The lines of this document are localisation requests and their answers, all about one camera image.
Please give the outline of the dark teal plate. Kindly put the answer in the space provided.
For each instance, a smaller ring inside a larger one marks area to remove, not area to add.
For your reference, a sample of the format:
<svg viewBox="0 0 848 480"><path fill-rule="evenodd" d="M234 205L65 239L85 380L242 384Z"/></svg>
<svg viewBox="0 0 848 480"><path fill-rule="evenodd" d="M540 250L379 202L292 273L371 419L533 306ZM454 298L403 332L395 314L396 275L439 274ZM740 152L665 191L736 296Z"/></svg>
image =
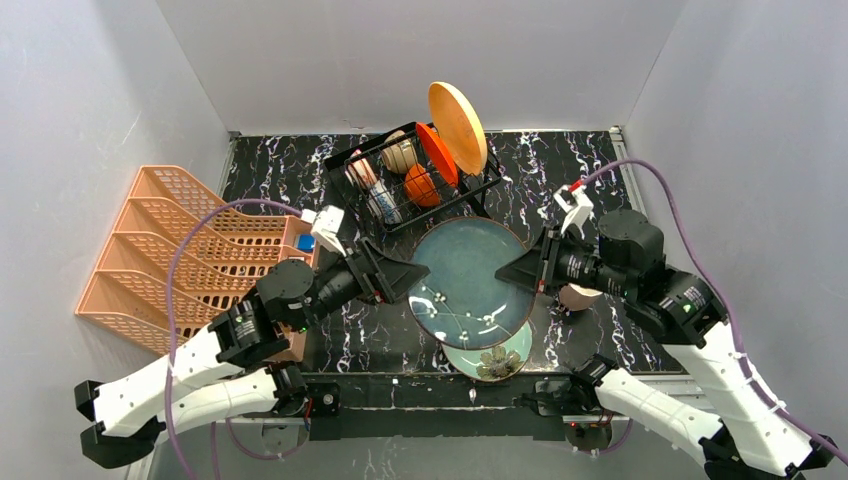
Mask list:
<svg viewBox="0 0 848 480"><path fill-rule="evenodd" d="M495 277L525 252L509 228L483 217L457 217L429 230L412 261L430 273L408 295L421 328L446 346L483 350L514 336L527 322L534 295Z"/></svg>

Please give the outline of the blue floral bowl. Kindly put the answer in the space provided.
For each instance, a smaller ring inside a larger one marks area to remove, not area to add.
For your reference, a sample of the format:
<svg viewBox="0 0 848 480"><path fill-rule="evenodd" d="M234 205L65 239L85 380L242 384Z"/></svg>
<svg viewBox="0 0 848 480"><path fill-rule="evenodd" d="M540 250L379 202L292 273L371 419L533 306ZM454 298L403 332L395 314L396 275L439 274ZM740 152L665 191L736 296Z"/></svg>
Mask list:
<svg viewBox="0 0 848 480"><path fill-rule="evenodd" d="M379 220L389 225L403 221L400 210L382 180L377 180L368 190L367 206Z"/></svg>

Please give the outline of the orange glossy bowl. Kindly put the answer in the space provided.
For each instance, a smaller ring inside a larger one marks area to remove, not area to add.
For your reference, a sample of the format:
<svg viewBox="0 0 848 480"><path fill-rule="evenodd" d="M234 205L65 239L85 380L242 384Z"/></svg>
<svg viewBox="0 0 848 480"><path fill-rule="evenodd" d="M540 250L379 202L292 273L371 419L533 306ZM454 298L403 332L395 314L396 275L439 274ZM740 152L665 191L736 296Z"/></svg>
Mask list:
<svg viewBox="0 0 848 480"><path fill-rule="evenodd" d="M422 208L435 207L441 203L435 183L421 164L414 164L404 179L404 191L408 199Z"/></svg>

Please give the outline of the mint green flower plate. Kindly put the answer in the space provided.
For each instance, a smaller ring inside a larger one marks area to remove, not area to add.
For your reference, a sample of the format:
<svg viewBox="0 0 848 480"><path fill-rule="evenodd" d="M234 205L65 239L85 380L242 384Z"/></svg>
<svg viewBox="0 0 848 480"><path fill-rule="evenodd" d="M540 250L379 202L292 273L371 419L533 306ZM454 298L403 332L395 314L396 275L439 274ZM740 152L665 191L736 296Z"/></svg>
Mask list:
<svg viewBox="0 0 848 480"><path fill-rule="evenodd" d="M483 350L463 350L442 345L442 352L452 367L463 375L481 382L495 383L517 374L526 364L532 349L530 323L506 341Z"/></svg>

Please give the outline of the black wire dish rack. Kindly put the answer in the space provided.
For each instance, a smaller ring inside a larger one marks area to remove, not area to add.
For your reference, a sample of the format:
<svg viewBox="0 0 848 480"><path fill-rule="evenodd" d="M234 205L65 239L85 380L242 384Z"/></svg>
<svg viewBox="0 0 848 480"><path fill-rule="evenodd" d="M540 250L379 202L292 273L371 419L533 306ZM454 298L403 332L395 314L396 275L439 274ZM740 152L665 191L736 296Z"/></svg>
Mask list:
<svg viewBox="0 0 848 480"><path fill-rule="evenodd" d="M489 152L480 174L462 171L411 122L352 145L324 161L328 188L357 234L390 248L459 216L489 216L487 194L502 180Z"/></svg>

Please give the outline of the orange patterned bowl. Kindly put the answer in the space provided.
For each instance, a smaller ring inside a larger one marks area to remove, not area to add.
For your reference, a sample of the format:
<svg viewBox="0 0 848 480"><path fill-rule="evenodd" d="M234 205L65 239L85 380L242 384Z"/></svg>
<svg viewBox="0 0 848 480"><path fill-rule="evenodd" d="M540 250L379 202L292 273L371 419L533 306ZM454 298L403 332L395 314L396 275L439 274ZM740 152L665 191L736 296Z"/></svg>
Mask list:
<svg viewBox="0 0 848 480"><path fill-rule="evenodd" d="M370 162L366 157L362 157L360 149L355 149L350 155L350 159L351 162L345 167L347 179L363 191L369 191L378 181L378 176Z"/></svg>

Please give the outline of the orange red plate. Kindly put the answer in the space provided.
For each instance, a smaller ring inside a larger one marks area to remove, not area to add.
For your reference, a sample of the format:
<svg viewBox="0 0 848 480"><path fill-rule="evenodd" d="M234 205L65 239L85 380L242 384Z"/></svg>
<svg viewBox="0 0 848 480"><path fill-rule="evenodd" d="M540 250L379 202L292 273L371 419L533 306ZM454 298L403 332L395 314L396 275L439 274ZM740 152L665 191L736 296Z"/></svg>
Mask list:
<svg viewBox="0 0 848 480"><path fill-rule="evenodd" d="M458 169L444 141L432 127L425 123L417 122L415 130L421 146L442 178L451 187L457 187Z"/></svg>

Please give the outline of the yellow plate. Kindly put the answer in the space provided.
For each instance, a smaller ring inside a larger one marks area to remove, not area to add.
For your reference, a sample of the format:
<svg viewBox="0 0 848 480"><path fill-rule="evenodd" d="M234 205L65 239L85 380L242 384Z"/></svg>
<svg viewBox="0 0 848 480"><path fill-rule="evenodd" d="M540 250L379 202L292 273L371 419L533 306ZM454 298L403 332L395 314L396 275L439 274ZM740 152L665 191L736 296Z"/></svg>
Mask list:
<svg viewBox="0 0 848 480"><path fill-rule="evenodd" d="M487 163L488 145L468 98L454 85L437 81L428 87L428 105L434 126L459 169L480 175Z"/></svg>

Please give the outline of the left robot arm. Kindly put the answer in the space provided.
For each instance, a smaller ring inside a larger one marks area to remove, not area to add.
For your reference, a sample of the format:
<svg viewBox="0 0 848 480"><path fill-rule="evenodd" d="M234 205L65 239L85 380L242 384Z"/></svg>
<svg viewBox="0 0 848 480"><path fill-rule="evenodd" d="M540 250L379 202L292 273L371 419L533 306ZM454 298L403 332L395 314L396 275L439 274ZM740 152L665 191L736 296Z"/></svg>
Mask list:
<svg viewBox="0 0 848 480"><path fill-rule="evenodd" d="M91 423L80 434L83 455L114 469L186 430L246 413L307 408L311 395L300 369L265 363L290 346L281 330L305 331L352 300L396 304L429 273L369 239L319 270L302 260L281 261L167 355L119 380L78 384L76 408Z"/></svg>

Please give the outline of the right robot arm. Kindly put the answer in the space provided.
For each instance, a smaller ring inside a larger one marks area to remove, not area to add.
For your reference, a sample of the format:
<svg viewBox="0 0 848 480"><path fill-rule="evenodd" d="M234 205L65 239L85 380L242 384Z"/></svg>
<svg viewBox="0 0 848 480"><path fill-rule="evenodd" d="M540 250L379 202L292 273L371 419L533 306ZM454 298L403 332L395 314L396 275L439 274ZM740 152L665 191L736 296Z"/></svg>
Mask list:
<svg viewBox="0 0 848 480"><path fill-rule="evenodd" d="M685 451L711 479L799 479L840 453L794 424L735 344L730 315L701 278L666 263L664 236L633 210L599 222L596 246L545 231L499 280L550 293L570 285L620 298L625 314L671 354L711 404L702 411L594 356L571 375L575 395L621 413Z"/></svg>

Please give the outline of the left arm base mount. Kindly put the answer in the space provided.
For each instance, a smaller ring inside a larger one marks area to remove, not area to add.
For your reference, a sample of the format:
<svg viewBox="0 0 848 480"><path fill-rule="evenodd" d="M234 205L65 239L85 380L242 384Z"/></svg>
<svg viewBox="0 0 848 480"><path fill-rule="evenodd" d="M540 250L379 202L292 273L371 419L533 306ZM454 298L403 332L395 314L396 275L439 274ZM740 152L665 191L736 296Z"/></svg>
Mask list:
<svg viewBox="0 0 848 480"><path fill-rule="evenodd" d="M303 371L293 362L266 363L261 372L270 375L273 403L241 414L244 418L315 419L338 416L341 409L341 387L322 375Z"/></svg>

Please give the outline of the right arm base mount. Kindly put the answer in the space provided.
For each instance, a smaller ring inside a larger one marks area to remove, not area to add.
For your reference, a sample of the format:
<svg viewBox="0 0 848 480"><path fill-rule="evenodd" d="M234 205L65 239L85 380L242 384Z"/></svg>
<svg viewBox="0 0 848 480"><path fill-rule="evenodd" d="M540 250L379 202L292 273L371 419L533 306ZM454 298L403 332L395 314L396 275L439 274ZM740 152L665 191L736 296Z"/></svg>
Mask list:
<svg viewBox="0 0 848 480"><path fill-rule="evenodd" d="M601 405L596 389L602 378L619 369L616 361L595 354L562 380L542 380L533 390L513 399L515 407L530 409L540 417L564 421L571 450L597 458L620 449L629 439L634 422L629 419L619 437L612 422L617 413Z"/></svg>

